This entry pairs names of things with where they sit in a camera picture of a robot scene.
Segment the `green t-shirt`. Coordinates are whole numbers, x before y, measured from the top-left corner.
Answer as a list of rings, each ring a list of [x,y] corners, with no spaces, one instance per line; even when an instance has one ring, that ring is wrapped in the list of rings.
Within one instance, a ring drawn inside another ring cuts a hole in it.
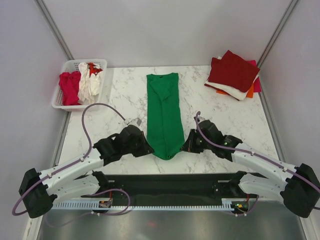
[[[181,120],[179,74],[147,77],[147,141],[154,155],[170,160],[185,143]]]

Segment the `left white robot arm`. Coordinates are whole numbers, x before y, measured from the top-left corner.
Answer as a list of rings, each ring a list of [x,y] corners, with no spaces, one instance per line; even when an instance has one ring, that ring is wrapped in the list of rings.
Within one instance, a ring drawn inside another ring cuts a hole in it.
[[[120,133],[100,139],[78,159],[41,172],[31,168],[25,172],[18,190],[26,213],[32,219],[46,214],[55,204],[80,196],[106,196],[110,185],[101,173],[89,171],[119,161],[131,154],[135,158],[152,154],[144,132],[130,124]]]

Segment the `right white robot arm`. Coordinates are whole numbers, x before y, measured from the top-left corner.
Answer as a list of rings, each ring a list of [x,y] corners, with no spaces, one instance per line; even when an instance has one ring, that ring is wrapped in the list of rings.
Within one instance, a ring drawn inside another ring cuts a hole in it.
[[[244,193],[277,201],[301,218],[308,218],[320,199],[320,181],[314,170],[269,158],[233,135],[224,135],[210,120],[196,120],[181,150],[200,154],[210,150],[221,159],[243,165],[259,174],[238,171],[230,180],[235,197]]]

